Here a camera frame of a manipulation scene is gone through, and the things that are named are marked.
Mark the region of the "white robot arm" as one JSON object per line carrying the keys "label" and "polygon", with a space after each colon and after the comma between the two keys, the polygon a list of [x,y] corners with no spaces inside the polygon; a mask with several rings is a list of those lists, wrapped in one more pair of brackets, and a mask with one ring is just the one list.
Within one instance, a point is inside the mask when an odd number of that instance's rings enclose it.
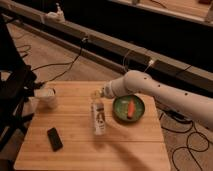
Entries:
{"label": "white robot arm", "polygon": [[213,98],[160,83],[145,72],[130,70],[106,82],[100,90],[93,91],[92,95],[113,99],[136,93],[153,97],[213,132]]}

